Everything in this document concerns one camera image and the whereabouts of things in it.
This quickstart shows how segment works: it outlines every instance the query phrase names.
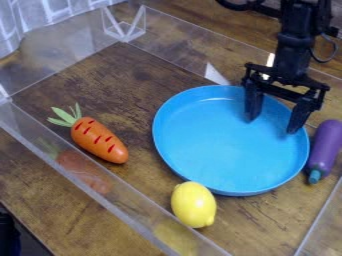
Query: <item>toy fruit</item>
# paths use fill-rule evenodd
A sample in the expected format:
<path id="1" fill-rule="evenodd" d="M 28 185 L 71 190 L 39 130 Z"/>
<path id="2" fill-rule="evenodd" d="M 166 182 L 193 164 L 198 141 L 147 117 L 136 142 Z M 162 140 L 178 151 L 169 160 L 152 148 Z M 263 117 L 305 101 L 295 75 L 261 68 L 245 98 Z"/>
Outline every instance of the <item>toy fruit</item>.
<path id="1" fill-rule="evenodd" d="M 76 103 L 71 108 L 72 115 L 52 107 L 60 119 L 48 118 L 56 125 L 71 127 L 71 137 L 75 143 L 102 159 L 123 164 L 128 160 L 128 150 L 115 134 L 91 117 L 82 117 Z"/>
<path id="2" fill-rule="evenodd" d="M 171 208 L 182 223 L 193 228 L 214 223 L 217 201 L 209 189 L 197 182 L 189 181 L 175 187 Z"/>

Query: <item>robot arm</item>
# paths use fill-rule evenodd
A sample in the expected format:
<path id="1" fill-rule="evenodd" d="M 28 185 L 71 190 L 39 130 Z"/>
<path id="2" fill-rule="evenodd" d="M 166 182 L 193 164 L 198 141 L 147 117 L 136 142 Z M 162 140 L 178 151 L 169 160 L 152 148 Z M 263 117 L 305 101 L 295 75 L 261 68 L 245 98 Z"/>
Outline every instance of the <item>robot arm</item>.
<path id="1" fill-rule="evenodd" d="M 295 103 L 287 133 L 295 133 L 311 112 L 321 109 L 330 88 L 307 76 L 307 68 L 311 57 L 318 59 L 313 51 L 315 37 L 329 30 L 330 20 L 332 0 L 318 0 L 317 4 L 303 0 L 282 0 L 282 29 L 278 34 L 274 65 L 266 67 L 246 64 L 242 85 L 246 92 L 245 113 L 249 121 L 261 113 L 265 93 Z M 307 91 L 298 93 L 286 89 L 286 85 L 303 86 Z"/>

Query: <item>toy carrot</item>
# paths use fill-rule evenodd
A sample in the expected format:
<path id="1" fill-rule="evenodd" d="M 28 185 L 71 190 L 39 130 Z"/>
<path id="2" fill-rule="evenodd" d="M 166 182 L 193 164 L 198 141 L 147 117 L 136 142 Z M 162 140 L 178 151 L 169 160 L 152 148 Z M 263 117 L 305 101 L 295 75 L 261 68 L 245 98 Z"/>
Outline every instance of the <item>toy carrot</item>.
<path id="1" fill-rule="evenodd" d="M 115 134 L 91 117 L 82 117 L 76 103 L 70 115 L 64 110 L 52 107 L 60 119 L 48 118 L 56 125 L 71 127 L 71 137 L 75 143 L 102 159 L 123 164 L 128 160 L 128 150 Z"/>

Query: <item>toy vegetable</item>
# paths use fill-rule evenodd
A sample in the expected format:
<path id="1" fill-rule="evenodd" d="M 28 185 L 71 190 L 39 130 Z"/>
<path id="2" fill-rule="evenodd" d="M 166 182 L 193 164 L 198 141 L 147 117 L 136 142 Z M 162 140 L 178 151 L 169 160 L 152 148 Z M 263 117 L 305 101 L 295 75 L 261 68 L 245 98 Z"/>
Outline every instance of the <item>toy vegetable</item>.
<path id="1" fill-rule="evenodd" d="M 60 119 L 48 118 L 56 125 L 71 127 L 71 137 L 75 143 L 102 159 L 122 164 L 128 160 L 128 150 L 115 134 L 91 117 L 82 117 L 76 103 L 70 115 L 64 110 L 52 107 Z"/>
<path id="2" fill-rule="evenodd" d="M 326 120 L 318 127 L 314 147 L 307 161 L 309 183 L 315 184 L 332 172 L 342 146 L 342 122 Z"/>

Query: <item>metal bracket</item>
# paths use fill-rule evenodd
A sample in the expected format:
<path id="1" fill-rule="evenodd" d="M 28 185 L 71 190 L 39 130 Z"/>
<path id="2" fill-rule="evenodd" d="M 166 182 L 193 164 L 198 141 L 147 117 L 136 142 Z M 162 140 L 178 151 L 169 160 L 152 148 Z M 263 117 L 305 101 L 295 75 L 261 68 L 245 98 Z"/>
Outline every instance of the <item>metal bracket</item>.
<path id="1" fill-rule="evenodd" d="M 128 43 L 146 33 L 146 7 L 142 6 L 135 15 L 132 24 L 122 21 L 118 22 L 108 7 L 102 8 L 102 22 L 104 33 Z"/>

